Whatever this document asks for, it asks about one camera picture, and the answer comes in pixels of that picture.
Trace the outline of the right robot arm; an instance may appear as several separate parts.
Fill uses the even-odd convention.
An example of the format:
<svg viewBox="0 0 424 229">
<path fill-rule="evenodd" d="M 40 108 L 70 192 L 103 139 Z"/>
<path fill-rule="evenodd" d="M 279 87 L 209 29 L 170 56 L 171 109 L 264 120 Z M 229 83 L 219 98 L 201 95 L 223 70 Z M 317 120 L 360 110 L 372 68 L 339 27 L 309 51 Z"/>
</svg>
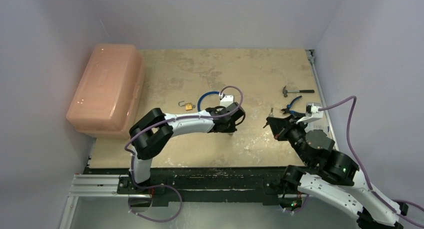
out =
<svg viewBox="0 0 424 229">
<path fill-rule="evenodd" d="M 396 202 L 367 184 L 365 172 L 347 154 L 334 149 L 335 141 L 320 130 L 288 116 L 266 118 L 274 139 L 287 141 L 304 167 L 289 165 L 278 183 L 270 186 L 283 193 L 298 191 L 339 209 L 361 229 L 401 229 L 408 205 Z"/>
</svg>

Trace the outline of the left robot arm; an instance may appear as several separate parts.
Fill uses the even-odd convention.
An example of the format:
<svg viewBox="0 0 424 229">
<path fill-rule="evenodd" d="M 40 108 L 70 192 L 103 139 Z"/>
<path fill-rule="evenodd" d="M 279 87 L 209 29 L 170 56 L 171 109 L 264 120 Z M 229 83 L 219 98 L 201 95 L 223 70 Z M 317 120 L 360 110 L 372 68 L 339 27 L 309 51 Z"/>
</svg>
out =
<svg viewBox="0 0 424 229">
<path fill-rule="evenodd" d="M 245 110 L 237 102 L 228 106 L 208 107 L 196 113 L 170 114 L 153 108 L 129 129 L 129 142 L 124 149 L 131 153 L 129 186 L 138 194 L 149 188 L 153 158 L 176 136 L 193 133 L 224 133 L 237 131 Z"/>
</svg>

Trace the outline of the brass padlock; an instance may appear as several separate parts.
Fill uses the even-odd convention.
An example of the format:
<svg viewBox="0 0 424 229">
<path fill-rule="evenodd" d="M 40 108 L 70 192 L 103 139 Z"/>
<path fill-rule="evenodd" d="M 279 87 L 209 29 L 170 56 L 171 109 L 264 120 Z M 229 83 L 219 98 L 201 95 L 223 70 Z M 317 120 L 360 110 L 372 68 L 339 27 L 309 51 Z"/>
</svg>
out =
<svg viewBox="0 0 424 229">
<path fill-rule="evenodd" d="M 195 104 L 193 104 L 192 102 L 185 102 L 184 100 L 183 101 L 179 101 L 178 102 L 178 106 L 179 107 L 184 107 L 184 109 L 186 111 L 191 111 L 191 110 L 193 110 L 193 109 L 196 108 L 196 105 Z"/>
</svg>

